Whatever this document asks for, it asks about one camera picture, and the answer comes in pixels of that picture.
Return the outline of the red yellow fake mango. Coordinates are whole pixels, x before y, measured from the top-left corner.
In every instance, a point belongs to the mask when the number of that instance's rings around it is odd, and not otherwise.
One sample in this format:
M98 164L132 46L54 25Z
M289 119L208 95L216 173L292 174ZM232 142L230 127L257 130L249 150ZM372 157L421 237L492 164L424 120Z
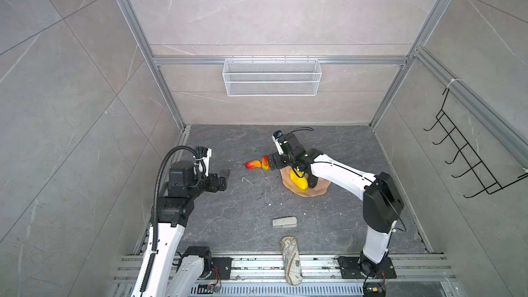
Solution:
M270 169L270 164L269 164L269 159L268 157L265 155L262 157L262 160L261 160L261 168L265 171L268 171Z

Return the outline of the red orange fake mango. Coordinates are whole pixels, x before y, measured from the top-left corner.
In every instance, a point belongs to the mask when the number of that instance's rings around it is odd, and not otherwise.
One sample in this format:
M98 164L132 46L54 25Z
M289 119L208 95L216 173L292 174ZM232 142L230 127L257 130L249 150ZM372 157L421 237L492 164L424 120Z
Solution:
M253 160L251 162L247 162L246 163L246 169L248 170L251 170L251 169L259 169L262 167L262 163L260 160Z

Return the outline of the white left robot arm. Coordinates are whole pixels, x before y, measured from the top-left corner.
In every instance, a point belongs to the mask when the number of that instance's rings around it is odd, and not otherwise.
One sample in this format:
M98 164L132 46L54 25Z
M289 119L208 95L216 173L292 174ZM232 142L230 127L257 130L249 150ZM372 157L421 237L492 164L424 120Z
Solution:
M227 189L229 170L206 173L200 166L191 161L173 163L169 180L158 188L147 249L130 296L189 296L199 279L213 279L213 286L219 285L209 247L187 247L180 259L174 260L195 200L204 192Z

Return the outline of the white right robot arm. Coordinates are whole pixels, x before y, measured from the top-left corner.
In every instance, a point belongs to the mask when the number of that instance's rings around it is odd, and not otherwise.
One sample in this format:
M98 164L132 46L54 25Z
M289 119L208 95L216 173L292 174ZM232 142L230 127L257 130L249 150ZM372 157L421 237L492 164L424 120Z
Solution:
M363 219L368 226L361 252L363 261L380 264L389 253L392 233L400 220L404 204L393 178L342 164L311 149L295 157L292 153L273 153L262 158L264 169L279 170L283 185L302 197L315 197L335 184L362 201Z

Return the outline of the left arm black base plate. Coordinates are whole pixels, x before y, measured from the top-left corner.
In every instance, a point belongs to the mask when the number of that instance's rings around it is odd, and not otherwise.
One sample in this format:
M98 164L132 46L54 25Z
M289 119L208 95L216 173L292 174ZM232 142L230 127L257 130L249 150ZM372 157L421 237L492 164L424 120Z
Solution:
M228 280L231 276L232 261L230 257L213 257L204 261L204 270L199 277L201 280Z

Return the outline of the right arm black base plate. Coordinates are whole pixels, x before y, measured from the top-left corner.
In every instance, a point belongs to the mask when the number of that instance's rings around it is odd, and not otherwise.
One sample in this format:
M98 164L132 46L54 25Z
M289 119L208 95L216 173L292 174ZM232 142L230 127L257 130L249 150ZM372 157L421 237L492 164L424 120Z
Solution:
M343 279L396 279L395 268L390 257L385 256L380 263L374 263L364 254L359 257L337 258Z

